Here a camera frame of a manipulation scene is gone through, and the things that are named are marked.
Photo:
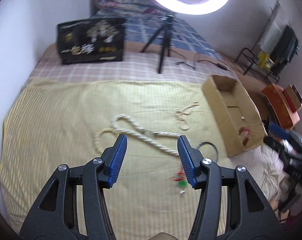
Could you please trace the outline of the red string green pendant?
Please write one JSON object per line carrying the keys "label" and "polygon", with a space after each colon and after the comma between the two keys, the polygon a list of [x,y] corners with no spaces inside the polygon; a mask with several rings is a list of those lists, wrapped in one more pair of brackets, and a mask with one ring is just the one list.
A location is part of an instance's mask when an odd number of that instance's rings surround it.
{"label": "red string green pendant", "polygon": [[188,182],[187,182],[187,178],[186,178],[184,169],[182,167],[170,179],[176,183],[176,185],[177,185],[177,187],[179,189],[183,189],[184,190],[187,187]]}

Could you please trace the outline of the brown cardboard package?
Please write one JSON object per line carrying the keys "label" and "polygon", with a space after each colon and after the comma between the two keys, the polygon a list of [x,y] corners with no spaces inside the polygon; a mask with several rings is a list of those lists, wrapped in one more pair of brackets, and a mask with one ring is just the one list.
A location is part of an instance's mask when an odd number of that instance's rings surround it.
{"label": "brown cardboard package", "polygon": [[302,109],[302,96],[295,85],[289,84],[284,90],[283,95],[286,98],[293,113]]}

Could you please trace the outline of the orange cloth covered table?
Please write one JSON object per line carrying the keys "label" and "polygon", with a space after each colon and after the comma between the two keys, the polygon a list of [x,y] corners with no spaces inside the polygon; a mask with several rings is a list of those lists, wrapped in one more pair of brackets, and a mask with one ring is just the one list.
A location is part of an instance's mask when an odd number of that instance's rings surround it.
{"label": "orange cloth covered table", "polygon": [[260,93],[271,105],[279,125],[284,129],[292,129],[300,121],[297,112],[293,112],[283,93],[284,89],[274,83],[266,86]]}

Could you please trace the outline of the cardboard box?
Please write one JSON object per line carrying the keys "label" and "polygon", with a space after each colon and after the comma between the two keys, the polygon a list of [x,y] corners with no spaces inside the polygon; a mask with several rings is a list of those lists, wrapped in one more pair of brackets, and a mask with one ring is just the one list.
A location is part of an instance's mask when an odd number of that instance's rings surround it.
{"label": "cardboard box", "polygon": [[239,81],[212,75],[202,85],[202,91],[229,157],[263,144],[266,131],[259,111]]}

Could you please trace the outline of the yellow striped towel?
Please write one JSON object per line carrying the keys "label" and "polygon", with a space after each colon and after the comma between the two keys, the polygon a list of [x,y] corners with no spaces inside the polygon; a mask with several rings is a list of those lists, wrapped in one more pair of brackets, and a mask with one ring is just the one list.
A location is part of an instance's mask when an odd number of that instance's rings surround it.
{"label": "yellow striped towel", "polygon": [[[19,232],[60,164],[84,165],[114,144],[117,136],[109,127],[116,115],[132,116],[149,131],[180,133],[174,110],[194,102],[185,131],[191,145],[221,166],[245,166],[266,198],[273,198],[281,179],[277,154],[262,145],[229,158],[201,85],[35,79],[4,120],[0,184],[13,230]],[[159,232],[188,238],[200,193],[188,186],[180,195],[170,179],[180,168],[179,157],[128,137],[118,180],[104,193],[117,239],[147,239]]]}

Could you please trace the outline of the yellow box on rack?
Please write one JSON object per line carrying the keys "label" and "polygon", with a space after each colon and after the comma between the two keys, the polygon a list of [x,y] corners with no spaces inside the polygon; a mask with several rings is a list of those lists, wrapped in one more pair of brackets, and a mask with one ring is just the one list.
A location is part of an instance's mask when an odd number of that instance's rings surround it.
{"label": "yellow box on rack", "polygon": [[269,55],[262,51],[258,56],[257,65],[261,69],[271,70],[274,66],[274,62],[270,59]]}

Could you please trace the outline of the dark hanging clothes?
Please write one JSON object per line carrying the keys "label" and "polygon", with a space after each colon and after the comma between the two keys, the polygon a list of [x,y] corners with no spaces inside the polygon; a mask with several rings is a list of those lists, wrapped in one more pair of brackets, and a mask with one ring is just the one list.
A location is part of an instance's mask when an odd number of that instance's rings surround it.
{"label": "dark hanging clothes", "polygon": [[270,55],[274,65],[271,72],[278,76],[285,66],[292,61],[295,54],[299,53],[299,40],[291,26],[285,27],[282,36]]}

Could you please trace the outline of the black clothes rack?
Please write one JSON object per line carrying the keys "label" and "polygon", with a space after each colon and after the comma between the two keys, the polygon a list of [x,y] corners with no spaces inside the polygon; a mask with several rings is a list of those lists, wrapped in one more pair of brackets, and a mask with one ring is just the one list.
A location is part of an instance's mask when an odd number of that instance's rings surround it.
{"label": "black clothes rack", "polygon": [[268,83],[280,81],[280,74],[299,53],[299,39],[288,17],[276,0],[272,12],[252,48],[243,48],[234,63],[243,75],[260,75]]}

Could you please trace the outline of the striped white towel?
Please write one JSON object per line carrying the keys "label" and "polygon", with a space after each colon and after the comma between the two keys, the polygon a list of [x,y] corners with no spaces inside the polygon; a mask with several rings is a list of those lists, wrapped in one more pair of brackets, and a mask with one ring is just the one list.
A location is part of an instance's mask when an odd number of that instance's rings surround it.
{"label": "striped white towel", "polygon": [[259,48],[269,55],[278,44],[285,28],[288,25],[290,25],[290,22],[287,15],[282,6],[278,3],[262,38],[258,42]]}

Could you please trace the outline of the plaid bed sheet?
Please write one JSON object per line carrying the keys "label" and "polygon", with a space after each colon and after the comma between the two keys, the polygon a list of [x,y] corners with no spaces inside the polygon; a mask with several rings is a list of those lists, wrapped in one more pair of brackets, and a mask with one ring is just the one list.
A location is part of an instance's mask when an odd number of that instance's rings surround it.
{"label": "plaid bed sheet", "polygon": [[202,84],[212,75],[226,76],[238,80],[232,70],[223,70],[214,63],[218,60],[206,57],[204,62],[195,62],[196,56],[190,60],[165,57],[163,70],[158,74],[158,56],[156,54],[140,54],[128,52],[123,61],[104,63],[61,64],[55,53],[46,54],[24,86],[33,79],[53,80],[67,83],[94,81],[176,81]]}

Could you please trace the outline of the black snack bag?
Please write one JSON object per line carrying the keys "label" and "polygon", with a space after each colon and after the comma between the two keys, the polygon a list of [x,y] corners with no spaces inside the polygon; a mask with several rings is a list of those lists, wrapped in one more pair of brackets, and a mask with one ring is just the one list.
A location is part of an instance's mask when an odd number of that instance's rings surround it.
{"label": "black snack bag", "polygon": [[57,52],[63,64],[123,60],[126,19],[89,18],[57,25]]}

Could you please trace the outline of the black tripod stand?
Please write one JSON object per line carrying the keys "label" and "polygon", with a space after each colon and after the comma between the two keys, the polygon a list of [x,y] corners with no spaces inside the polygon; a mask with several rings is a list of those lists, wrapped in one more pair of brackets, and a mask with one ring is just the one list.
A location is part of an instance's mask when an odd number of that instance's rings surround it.
{"label": "black tripod stand", "polygon": [[161,52],[159,56],[159,63],[158,63],[158,74],[162,73],[163,64],[164,64],[164,57],[170,57],[170,47],[171,47],[171,36],[173,31],[173,22],[175,19],[174,14],[168,14],[163,18],[163,24],[157,31],[152,35],[152,37],[148,40],[147,44],[142,48],[141,53],[145,53],[147,48],[158,38],[160,33],[162,35],[162,43],[161,43]]}

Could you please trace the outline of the blue patterned bed sheet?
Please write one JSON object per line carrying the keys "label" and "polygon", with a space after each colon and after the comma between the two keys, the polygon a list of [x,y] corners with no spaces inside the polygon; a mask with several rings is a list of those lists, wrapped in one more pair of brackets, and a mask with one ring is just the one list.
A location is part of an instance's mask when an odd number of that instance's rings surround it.
{"label": "blue patterned bed sheet", "polygon": [[[126,19],[126,38],[127,42],[147,43],[148,40],[164,23],[161,16],[156,15],[119,15],[110,14],[106,11],[100,11],[92,18],[123,17]],[[173,22],[171,32],[172,48],[183,49],[210,56],[221,60],[221,55],[215,51],[212,46],[196,32],[186,21],[176,18]]]}

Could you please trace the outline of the folded floral quilt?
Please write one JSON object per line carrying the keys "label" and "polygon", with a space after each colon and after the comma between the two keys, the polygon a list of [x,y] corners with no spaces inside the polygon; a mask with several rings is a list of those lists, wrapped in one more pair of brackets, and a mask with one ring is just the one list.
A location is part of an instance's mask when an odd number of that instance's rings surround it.
{"label": "folded floral quilt", "polygon": [[93,0],[101,15],[165,16],[169,10],[152,0]]}

